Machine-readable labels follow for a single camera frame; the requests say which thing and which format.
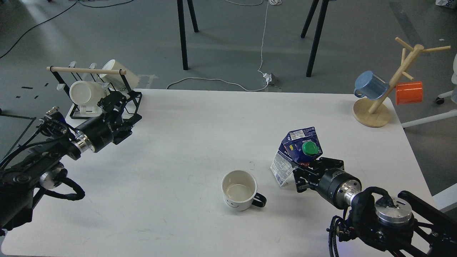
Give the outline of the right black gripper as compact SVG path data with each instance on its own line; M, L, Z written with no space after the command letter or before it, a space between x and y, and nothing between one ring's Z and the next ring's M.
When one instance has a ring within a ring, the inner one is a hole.
M320 157L310 167L298 167L293 172L297 193L307 189L316 191L337 209L351 206L353 198L361 192L361 181L345 172L344 161Z

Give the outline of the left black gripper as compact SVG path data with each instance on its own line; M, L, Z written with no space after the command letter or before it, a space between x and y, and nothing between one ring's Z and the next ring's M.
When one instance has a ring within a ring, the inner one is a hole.
M142 119L138 109L142 93L130 91L127 98L119 91L113 91L101 98L97 106L102 109L98 117L92 117L78 125L75 132L78 139L94 153L113 143L118 145L132 135L134 124ZM135 110L129 112L126 108L129 102L133 101ZM129 116L123 118L123 112L127 110Z

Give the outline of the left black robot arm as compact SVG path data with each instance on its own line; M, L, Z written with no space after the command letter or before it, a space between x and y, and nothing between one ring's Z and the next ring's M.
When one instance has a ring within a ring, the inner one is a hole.
M142 118L134 111L124 119L124 109L133 101L137 110L141 99L139 91L127 95L112 91L97 103L101 115L77 127L65 121L58 107L46 112L32 137L1 161L1 236L31 222L33 210L44 195L70 201L83 199L84 190L67 177L61 159L68 156L78 160L87 150L97 153L110 143L124 141Z

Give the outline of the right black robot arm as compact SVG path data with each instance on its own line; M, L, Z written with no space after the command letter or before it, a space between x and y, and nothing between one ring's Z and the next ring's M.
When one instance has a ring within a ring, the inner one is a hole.
M408 191L397 197L380 187L361 188L344 170L344 162L321 157L293 170L297 192L312 189L337 209L330 221L328 248L337 257L337 241L361 239L395 257L455 257L456 222Z

